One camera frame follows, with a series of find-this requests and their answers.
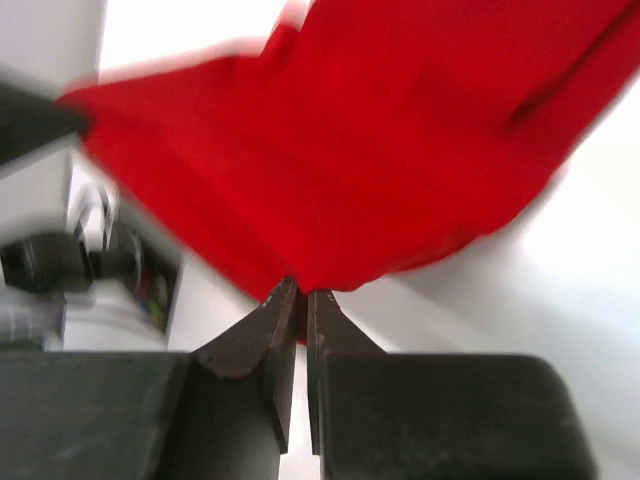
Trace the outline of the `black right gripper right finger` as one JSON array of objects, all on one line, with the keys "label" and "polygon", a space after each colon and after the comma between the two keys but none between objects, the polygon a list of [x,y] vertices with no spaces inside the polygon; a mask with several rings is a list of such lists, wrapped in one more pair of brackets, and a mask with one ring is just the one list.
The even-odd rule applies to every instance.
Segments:
[{"label": "black right gripper right finger", "polygon": [[306,341],[311,445],[312,453],[320,455],[323,358],[335,352],[356,355],[385,355],[386,352],[344,314],[331,291],[316,291],[307,296]]}]

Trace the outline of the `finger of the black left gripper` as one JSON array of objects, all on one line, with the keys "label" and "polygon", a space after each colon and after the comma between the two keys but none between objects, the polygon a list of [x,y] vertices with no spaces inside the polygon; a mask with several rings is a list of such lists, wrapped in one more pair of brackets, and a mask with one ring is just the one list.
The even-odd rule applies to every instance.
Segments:
[{"label": "finger of the black left gripper", "polygon": [[17,72],[1,73],[1,164],[51,142],[84,135],[90,121],[56,104],[53,92]]}]

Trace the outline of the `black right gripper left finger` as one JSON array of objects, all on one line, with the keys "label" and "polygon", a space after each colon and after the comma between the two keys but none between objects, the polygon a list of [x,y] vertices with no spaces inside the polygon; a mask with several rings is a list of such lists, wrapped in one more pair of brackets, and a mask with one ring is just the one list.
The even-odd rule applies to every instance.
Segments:
[{"label": "black right gripper left finger", "polygon": [[194,351],[220,379],[257,376],[259,397],[282,454],[289,447],[297,315],[298,286],[286,277],[247,316]]}]

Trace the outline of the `red t shirt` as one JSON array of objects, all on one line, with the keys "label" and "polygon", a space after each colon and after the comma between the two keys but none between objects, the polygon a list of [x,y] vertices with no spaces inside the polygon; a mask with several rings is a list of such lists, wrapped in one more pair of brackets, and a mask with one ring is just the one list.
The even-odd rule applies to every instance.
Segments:
[{"label": "red t shirt", "polygon": [[88,153],[264,299],[351,291],[512,221],[639,68],[635,1],[316,1],[261,48],[83,85]]}]

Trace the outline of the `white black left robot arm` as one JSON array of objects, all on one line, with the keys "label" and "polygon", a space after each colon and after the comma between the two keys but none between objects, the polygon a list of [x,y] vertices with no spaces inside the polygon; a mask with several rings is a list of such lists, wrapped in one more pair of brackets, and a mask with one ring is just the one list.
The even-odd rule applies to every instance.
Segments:
[{"label": "white black left robot arm", "polygon": [[163,350],[180,253],[92,168],[87,121],[1,72],[1,344]]}]

